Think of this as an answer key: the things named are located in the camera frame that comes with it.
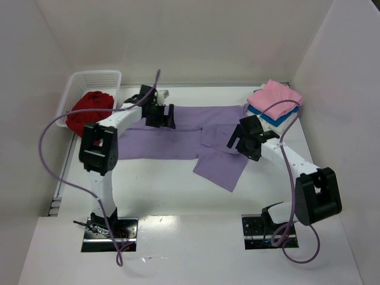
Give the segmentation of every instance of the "white laundry basket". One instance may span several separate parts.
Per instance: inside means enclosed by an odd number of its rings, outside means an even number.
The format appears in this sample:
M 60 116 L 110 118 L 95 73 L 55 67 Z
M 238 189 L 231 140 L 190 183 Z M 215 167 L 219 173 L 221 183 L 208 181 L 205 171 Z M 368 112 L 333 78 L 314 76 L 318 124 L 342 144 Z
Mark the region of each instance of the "white laundry basket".
M 110 94 L 113 97 L 113 108 L 115 109 L 118 102 L 120 82 L 121 72 L 117 70 L 80 71 L 74 73 L 66 86 L 56 116 L 70 112 L 80 98 L 90 91 L 101 91 Z M 67 127 L 66 120 L 67 117 L 59 119 L 56 121 L 57 126 Z

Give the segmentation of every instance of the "red cloth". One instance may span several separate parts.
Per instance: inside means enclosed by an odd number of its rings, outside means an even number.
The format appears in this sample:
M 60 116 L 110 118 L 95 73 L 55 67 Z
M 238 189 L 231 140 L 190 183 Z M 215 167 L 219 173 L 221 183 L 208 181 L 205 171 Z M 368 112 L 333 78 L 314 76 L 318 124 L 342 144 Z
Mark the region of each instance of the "red cloth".
M 107 93 L 100 91 L 88 92 L 78 103 L 72 108 L 72 111 L 81 109 L 112 109 L 113 97 Z M 111 115 L 111 112 L 84 112 L 69 115 L 66 125 L 74 133 L 82 137 L 83 128 L 86 123 L 98 122 Z

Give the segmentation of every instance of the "lavender garment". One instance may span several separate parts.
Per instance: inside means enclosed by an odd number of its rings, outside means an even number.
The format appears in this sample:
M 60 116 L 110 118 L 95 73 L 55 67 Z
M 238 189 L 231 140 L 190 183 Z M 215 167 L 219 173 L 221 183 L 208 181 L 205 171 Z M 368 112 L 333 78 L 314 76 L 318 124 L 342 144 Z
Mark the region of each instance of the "lavender garment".
M 119 137 L 119 159 L 198 158 L 193 172 L 232 192 L 248 162 L 226 147 L 248 105 L 174 108 L 176 129 L 133 124 Z

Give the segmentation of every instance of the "pink towel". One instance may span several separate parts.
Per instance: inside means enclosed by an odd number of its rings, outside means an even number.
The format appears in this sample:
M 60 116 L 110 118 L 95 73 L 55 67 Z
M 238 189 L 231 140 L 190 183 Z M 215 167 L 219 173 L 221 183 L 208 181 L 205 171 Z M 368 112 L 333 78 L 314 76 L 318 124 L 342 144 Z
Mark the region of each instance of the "pink towel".
M 264 111 L 274 103 L 286 99 L 297 101 L 300 105 L 303 103 L 300 94 L 281 83 L 269 80 L 267 85 L 262 90 L 256 91 L 247 99 L 247 102 L 254 108 Z M 266 111 L 265 114 L 272 119 L 277 120 L 279 117 L 288 114 L 296 106 L 297 105 L 292 102 L 281 103 Z

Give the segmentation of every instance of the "white wall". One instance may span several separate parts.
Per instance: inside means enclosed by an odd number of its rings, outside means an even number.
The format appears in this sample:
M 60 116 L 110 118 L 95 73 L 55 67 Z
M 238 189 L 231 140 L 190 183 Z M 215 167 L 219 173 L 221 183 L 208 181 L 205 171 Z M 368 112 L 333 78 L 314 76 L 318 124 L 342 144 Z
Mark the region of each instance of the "white wall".
M 337 173 L 363 282 L 378 284 L 380 12 L 370 0 L 333 2 L 291 86 L 305 98 L 301 122 L 314 161 Z
M 55 190 L 39 162 L 37 141 L 71 69 L 33 1 L 0 1 L 0 39 L 0 283 L 12 285 Z M 57 128 L 46 138 L 56 171 L 67 138 L 67 130 Z
M 123 84 L 290 81 L 331 0 L 36 0 L 75 70 Z

